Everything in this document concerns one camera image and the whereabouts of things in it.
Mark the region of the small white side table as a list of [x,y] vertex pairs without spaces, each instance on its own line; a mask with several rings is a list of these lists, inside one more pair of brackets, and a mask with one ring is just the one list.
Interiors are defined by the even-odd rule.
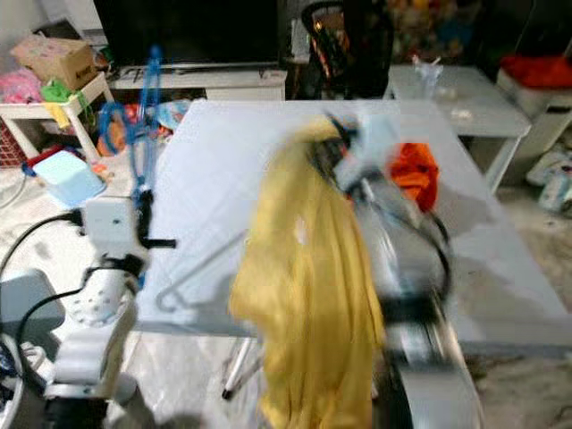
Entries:
[[31,139],[21,130],[18,120],[49,120],[54,119],[53,112],[58,112],[62,117],[69,119],[69,125],[73,127],[75,136],[80,140],[83,158],[89,163],[97,161],[97,146],[89,136],[89,131],[83,126],[80,114],[83,107],[89,106],[96,101],[114,101],[114,95],[106,80],[105,73],[99,73],[92,81],[86,83],[77,94],[68,97],[68,101],[62,103],[29,103],[29,104],[0,104],[0,118],[5,126],[11,131],[16,139],[18,147],[28,159],[39,156],[39,150]]

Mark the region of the light blue plastic box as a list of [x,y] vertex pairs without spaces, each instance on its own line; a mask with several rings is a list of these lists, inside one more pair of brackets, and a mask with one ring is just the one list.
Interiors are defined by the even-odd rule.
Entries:
[[31,171],[46,184],[46,192],[64,209],[81,207],[101,195],[106,183],[71,151],[62,150],[37,161]]

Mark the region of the white television stand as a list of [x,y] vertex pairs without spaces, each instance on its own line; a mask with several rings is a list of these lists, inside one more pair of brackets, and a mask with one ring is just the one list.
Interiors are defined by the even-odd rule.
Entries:
[[275,69],[163,69],[159,94],[164,101],[285,101],[287,72]]

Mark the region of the black office chair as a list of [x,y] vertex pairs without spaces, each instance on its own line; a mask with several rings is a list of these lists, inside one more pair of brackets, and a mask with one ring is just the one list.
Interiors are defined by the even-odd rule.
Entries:
[[299,20],[319,72],[320,97],[383,97],[395,40],[387,1],[315,0],[302,8]]

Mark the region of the mustard yellow garment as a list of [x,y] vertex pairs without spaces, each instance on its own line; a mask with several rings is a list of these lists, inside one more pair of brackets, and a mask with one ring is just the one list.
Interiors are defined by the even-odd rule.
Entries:
[[263,340],[260,411],[273,429],[371,429],[383,318],[348,198],[312,166],[335,138],[315,119],[263,172],[229,310]]

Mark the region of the black television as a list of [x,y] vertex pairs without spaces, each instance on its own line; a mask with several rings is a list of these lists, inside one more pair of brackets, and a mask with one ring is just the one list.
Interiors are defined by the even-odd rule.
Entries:
[[277,0],[93,0],[120,66],[269,65],[281,58]]

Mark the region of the white low table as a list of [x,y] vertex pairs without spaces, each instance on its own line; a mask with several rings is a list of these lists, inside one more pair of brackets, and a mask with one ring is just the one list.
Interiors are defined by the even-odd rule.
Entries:
[[476,68],[445,66],[433,90],[425,88],[412,65],[393,65],[384,97],[429,99],[449,120],[455,134],[471,138],[468,150],[491,189],[497,189],[530,119]]

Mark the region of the blue plastic clothes hanger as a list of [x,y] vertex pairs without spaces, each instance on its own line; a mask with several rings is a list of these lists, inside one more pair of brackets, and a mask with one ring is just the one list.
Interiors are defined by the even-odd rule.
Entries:
[[[131,199],[138,208],[148,203],[154,187],[152,176],[156,167],[156,138],[152,132],[158,130],[158,120],[155,117],[160,102],[161,57],[161,47],[151,46],[134,119],[128,118],[126,107],[122,103],[107,101],[99,110],[97,120],[99,136],[103,139],[106,150],[112,156],[122,151],[128,154],[128,164],[134,180]],[[114,145],[111,129],[115,120],[122,124],[123,148]]]

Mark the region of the pink bag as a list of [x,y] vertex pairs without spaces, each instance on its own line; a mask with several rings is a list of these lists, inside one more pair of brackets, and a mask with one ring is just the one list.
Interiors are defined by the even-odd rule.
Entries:
[[1,102],[4,104],[33,104],[44,102],[44,83],[32,70],[20,68],[0,75]]

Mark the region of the grey laundry basket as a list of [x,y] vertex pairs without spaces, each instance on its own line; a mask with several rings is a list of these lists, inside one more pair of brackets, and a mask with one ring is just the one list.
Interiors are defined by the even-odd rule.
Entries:
[[[12,336],[1,334],[1,344],[11,347],[11,352],[16,359],[15,352],[17,346]],[[52,373],[52,360],[46,355],[45,349],[39,346],[33,346],[31,343],[23,343],[19,351],[23,352],[23,356],[29,360],[34,374],[39,376],[40,381],[44,381],[44,375]],[[35,393],[30,387],[26,387],[24,381],[20,378],[20,388],[16,393],[13,401],[13,411],[9,414],[9,420],[1,425],[0,429],[42,429],[44,425],[45,401],[42,395]]]

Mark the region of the grey stool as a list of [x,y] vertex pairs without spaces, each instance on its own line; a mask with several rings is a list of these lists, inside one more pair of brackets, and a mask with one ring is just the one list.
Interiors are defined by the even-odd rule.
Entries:
[[[1,286],[1,332],[15,338],[18,323],[34,304],[55,293],[44,271],[37,268],[4,274]],[[63,323],[62,311],[53,304],[41,307],[28,321],[26,336],[34,341],[56,330]]]

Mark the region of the red cushion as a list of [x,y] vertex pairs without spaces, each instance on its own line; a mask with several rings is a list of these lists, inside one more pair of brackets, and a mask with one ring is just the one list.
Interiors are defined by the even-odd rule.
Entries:
[[507,55],[500,68],[527,88],[572,89],[572,57]]

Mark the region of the cardboard box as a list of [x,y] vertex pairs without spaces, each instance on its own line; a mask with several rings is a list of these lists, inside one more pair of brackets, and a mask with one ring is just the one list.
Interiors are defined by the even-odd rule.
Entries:
[[94,50],[83,40],[29,34],[9,53],[41,81],[56,80],[70,90],[83,89],[99,74],[94,62]]

